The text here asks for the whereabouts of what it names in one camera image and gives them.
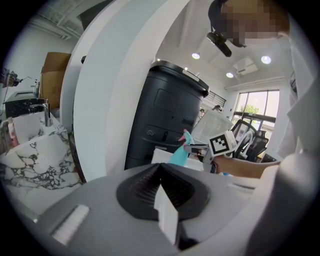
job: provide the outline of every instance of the black appliance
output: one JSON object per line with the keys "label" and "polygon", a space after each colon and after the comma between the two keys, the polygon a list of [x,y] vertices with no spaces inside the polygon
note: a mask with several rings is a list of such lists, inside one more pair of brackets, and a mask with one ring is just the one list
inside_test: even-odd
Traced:
{"label": "black appliance", "polygon": [[209,90],[184,68],[164,60],[154,62],[135,112],[125,169],[150,164],[155,148],[175,152],[184,129],[192,132]]}

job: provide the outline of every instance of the trash can lid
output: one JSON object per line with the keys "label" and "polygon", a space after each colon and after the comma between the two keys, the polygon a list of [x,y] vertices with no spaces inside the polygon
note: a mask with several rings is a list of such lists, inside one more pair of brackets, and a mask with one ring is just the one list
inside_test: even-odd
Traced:
{"label": "trash can lid", "polygon": [[176,73],[179,73],[180,75],[191,79],[191,81],[192,81],[191,84],[197,86],[198,89],[203,91],[204,97],[207,97],[209,95],[210,87],[204,81],[202,81],[199,77],[195,76],[194,74],[185,70],[184,68],[182,68],[176,64],[173,64],[169,61],[166,61],[166,60],[159,60],[159,61],[155,61],[154,63],[152,63],[152,65],[150,67],[150,71],[157,70],[157,69],[161,69],[163,71],[169,69],[169,70],[172,70]]}

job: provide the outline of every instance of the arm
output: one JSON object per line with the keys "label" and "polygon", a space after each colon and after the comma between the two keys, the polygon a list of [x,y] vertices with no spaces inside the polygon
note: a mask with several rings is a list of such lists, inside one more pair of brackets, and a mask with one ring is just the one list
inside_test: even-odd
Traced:
{"label": "arm", "polygon": [[280,162],[248,162],[236,158],[228,158],[224,155],[215,157],[213,162],[217,165],[217,171],[220,173],[227,173],[233,176],[257,179],[260,179],[265,168],[280,164]]}

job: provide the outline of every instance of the gray plastic surface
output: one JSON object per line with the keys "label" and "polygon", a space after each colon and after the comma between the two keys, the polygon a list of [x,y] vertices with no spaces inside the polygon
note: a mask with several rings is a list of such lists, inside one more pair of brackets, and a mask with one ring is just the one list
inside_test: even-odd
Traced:
{"label": "gray plastic surface", "polygon": [[[178,253],[158,226],[157,221],[140,220],[118,203],[116,189],[128,177],[150,165],[93,180],[48,209],[37,225],[51,233],[78,204],[90,208],[79,230],[69,243],[70,249],[90,255],[170,255]],[[188,237],[204,241],[225,226],[249,199],[252,189],[229,187],[242,180],[255,186],[255,179],[241,179],[174,166],[197,178],[210,188],[211,198],[199,217],[183,222]]]}
{"label": "gray plastic surface", "polygon": [[199,217],[183,221],[198,245],[179,252],[156,221],[135,219],[119,205],[118,185],[150,165],[93,180],[47,210],[37,226],[50,234],[78,204],[90,207],[68,248],[100,255],[264,255],[292,231],[319,192],[317,159],[291,155],[269,167],[260,180],[221,176],[174,167],[210,188],[210,201]]}

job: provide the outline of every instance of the ceiling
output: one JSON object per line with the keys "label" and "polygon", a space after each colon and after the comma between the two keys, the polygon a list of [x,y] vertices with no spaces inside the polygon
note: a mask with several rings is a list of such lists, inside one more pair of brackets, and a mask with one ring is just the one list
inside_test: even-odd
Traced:
{"label": "ceiling", "polygon": [[[252,44],[246,48],[237,48],[227,41],[232,56],[226,57],[206,37],[211,29],[208,9],[212,1],[190,0],[164,38],[157,58],[188,67],[188,71],[194,74],[200,73],[200,78],[209,86],[210,83],[215,83],[221,87],[230,87],[281,77],[290,72],[290,43],[284,37],[267,39],[263,44]],[[200,59],[193,59],[192,53],[199,53]],[[271,63],[262,63],[262,56],[271,57]],[[257,71],[238,74],[234,65],[244,58],[250,58]],[[229,72],[235,76],[228,78],[226,73]]]}
{"label": "ceiling", "polygon": [[[102,2],[111,0],[51,0],[48,1],[29,21],[29,26],[43,30],[63,40],[77,40],[84,32],[80,15]],[[247,48],[237,48],[227,42],[232,51],[231,57],[223,53],[207,39],[210,31],[208,9],[212,0],[190,0],[172,24],[164,38],[156,57],[168,60],[182,67],[188,67],[193,74],[209,86],[215,84],[222,89],[242,83],[284,76],[291,70],[289,41],[282,37],[254,44]],[[200,59],[192,58],[199,53]],[[262,56],[270,56],[271,64],[261,62]],[[249,58],[257,71],[241,75],[234,67],[240,60]],[[226,73],[233,73],[228,78]]]}
{"label": "ceiling", "polygon": [[51,0],[29,21],[30,27],[45,31],[63,40],[78,40],[84,32],[80,15],[110,0]]}

